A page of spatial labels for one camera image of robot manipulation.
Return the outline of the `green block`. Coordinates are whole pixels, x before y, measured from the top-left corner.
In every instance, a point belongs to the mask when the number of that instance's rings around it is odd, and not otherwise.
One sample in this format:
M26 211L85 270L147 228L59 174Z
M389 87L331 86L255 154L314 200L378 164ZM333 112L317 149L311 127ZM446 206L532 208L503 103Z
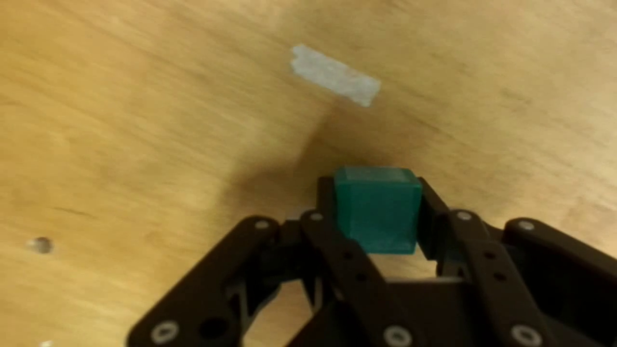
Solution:
M369 254L414 254L422 184L406 168L346 166L334 175L339 230Z

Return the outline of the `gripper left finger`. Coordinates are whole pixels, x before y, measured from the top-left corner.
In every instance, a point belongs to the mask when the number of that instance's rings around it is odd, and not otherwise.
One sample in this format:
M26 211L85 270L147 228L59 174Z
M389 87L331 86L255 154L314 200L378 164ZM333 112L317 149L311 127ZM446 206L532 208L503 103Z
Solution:
M287 347L415 347L415 328L356 241L335 224L335 185L278 223L241 220L129 332L126 347L242 347L259 311L302 281L313 312Z

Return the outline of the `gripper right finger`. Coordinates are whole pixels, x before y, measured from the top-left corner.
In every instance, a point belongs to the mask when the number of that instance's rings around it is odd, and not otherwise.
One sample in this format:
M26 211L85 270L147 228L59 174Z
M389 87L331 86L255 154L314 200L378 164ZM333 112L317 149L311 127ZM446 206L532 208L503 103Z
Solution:
M529 217L491 226L419 182L419 246L472 286L500 347L617 347L617 259Z

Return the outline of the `strip of white tape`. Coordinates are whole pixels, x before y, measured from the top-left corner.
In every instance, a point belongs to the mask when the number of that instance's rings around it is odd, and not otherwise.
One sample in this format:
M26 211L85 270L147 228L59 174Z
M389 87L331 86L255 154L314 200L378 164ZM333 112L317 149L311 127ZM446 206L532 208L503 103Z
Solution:
M306 45L291 49L292 71L315 85L326 88L362 107L370 107L381 90L381 81L359 72Z

